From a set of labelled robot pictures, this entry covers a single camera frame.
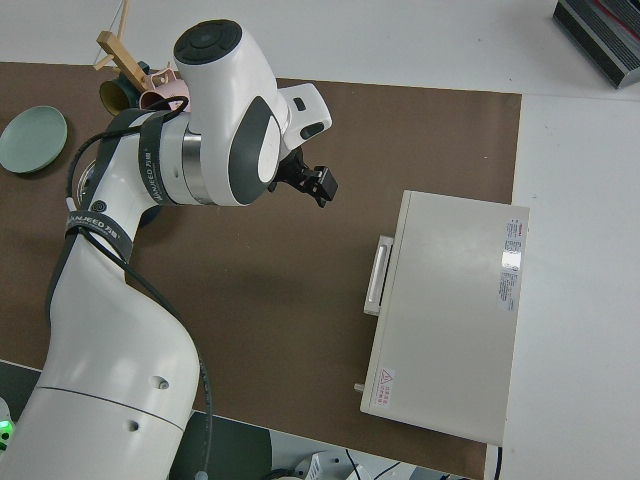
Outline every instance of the metal ring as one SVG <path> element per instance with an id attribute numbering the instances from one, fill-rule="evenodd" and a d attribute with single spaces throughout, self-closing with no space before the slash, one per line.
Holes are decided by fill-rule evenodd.
<path id="1" fill-rule="evenodd" d="M 191 133 L 187 127 L 182 139 L 182 171 L 191 196 L 203 205 L 211 205 L 214 202 L 207 192 L 200 164 L 201 144 L 202 136 Z"/>

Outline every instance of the white label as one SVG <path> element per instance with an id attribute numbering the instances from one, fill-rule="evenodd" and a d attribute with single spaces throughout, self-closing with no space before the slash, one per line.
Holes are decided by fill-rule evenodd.
<path id="1" fill-rule="evenodd" d="M 378 381 L 376 382 L 376 390 L 374 392 L 374 403 L 376 407 L 389 408 L 393 379 L 395 377 L 395 370 L 390 368 L 381 368 L 378 370 Z"/>
<path id="2" fill-rule="evenodd" d="M 514 290 L 520 278 L 522 263 L 522 241 L 524 223 L 517 218 L 511 219 L 505 228 L 505 240 L 502 250 L 502 271 L 498 285 L 498 306 L 511 312 L 515 308 Z"/>

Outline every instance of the pink cup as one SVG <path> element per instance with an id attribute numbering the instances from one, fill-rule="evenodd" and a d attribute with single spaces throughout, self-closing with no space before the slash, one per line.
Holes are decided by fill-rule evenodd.
<path id="1" fill-rule="evenodd" d="M 145 77 L 146 91 L 140 95 L 140 108 L 148 108 L 150 105 L 170 97 L 189 97 L 189 89 L 184 80 L 176 78 L 176 74 L 170 68 L 152 73 Z M 182 102 L 169 102 L 169 108 L 175 110 Z M 191 104 L 187 105 L 186 112 L 191 111 Z"/>

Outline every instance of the small hole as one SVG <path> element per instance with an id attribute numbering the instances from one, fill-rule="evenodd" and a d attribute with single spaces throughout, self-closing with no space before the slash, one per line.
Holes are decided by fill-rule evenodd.
<path id="1" fill-rule="evenodd" d="M 166 378 L 153 376 L 149 379 L 149 383 L 153 388 L 157 388 L 158 390 L 166 390 L 169 388 L 169 382 Z"/>

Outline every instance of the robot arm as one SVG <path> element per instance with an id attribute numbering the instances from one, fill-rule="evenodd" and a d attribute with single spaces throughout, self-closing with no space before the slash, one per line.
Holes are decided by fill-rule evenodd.
<path id="1" fill-rule="evenodd" d="M 169 196 L 248 205 L 271 185 L 281 160 L 331 126 L 315 87 L 278 90 L 255 40 L 235 22 L 196 25 L 178 39 L 174 55 L 193 103 L 184 184 L 173 183 Z"/>
<path id="2" fill-rule="evenodd" d="M 189 29 L 174 53 L 191 114 L 123 112 L 83 176 L 47 302 L 47 361 L 0 459 L 3 480 L 165 480 L 198 354 L 175 316 L 102 251 L 128 262 L 146 210 L 248 205 L 279 181 L 321 206 L 335 194 L 328 169 L 302 161 L 300 145 L 331 126 L 313 86 L 278 90 L 251 35 L 228 20 Z"/>

